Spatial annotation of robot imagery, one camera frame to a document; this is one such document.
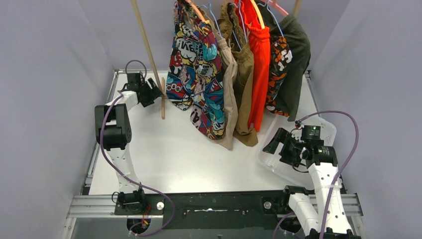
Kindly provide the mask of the comic print shorts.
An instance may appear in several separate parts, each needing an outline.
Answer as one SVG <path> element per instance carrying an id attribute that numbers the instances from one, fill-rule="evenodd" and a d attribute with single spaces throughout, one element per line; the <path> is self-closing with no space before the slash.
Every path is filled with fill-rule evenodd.
<path id="1" fill-rule="evenodd" d="M 185 0 L 174 3 L 174 35 L 166 95 L 211 140 L 225 134 L 223 69 L 216 37 Z"/>

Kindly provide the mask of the white plastic basket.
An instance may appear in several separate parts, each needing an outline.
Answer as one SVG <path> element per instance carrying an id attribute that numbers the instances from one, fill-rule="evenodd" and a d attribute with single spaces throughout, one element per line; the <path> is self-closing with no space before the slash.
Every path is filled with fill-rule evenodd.
<path id="1" fill-rule="evenodd" d="M 295 123 L 285 117 L 276 116 L 263 141 L 260 143 L 255 158 L 261 166 L 287 181 L 288 185 L 313 189 L 311 175 L 305 160 L 300 158 L 304 148 L 302 131 L 295 130 Z"/>

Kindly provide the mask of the wooden clothes hanger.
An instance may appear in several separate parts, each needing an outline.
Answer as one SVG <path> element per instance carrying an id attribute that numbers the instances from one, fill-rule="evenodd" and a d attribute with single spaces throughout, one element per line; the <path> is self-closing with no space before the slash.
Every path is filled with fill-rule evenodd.
<path id="1" fill-rule="evenodd" d="M 192 8 L 193 10 L 197 13 L 198 17 L 201 19 L 201 21 L 205 21 L 205 18 L 203 17 L 201 11 L 198 9 L 198 7 L 194 4 L 194 2 L 192 0 L 185 0 Z"/>

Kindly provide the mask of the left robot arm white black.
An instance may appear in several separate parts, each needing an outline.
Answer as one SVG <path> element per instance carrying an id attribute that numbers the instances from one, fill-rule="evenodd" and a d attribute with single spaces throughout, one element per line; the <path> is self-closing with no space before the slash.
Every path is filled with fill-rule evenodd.
<path id="1" fill-rule="evenodd" d="M 128 112 L 136 105 L 147 107 L 162 96 L 152 78 L 141 73 L 128 73 L 127 83 L 118 96 L 94 109 L 96 140 L 106 162 L 115 170 L 118 192 L 117 209 L 134 215 L 149 212 L 150 206 L 130 156 L 132 130 Z"/>

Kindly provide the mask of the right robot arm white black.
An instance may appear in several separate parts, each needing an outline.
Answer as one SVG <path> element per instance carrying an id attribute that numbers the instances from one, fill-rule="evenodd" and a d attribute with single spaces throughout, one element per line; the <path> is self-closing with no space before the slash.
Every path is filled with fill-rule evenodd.
<path id="1" fill-rule="evenodd" d="M 279 128 L 264 147 L 266 153 L 275 153 L 279 144 L 280 162 L 306 167 L 314 188 L 286 186 L 280 198 L 282 210 L 293 214 L 299 221 L 307 239 L 356 239 L 347 219 L 341 197 L 340 170 L 335 149 L 321 139 L 321 127 L 303 125 L 298 128 L 299 139 L 294 131 Z"/>

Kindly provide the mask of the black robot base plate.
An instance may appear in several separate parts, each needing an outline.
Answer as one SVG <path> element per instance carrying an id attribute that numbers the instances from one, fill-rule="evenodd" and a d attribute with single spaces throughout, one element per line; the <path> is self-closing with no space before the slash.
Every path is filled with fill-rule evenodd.
<path id="1" fill-rule="evenodd" d="M 133 235 L 152 236 L 164 230 L 274 229 L 282 206 L 283 190 L 145 194 L 149 212 L 140 215 L 117 209 L 117 192 L 111 200 L 115 215 L 129 216 L 126 226 Z"/>

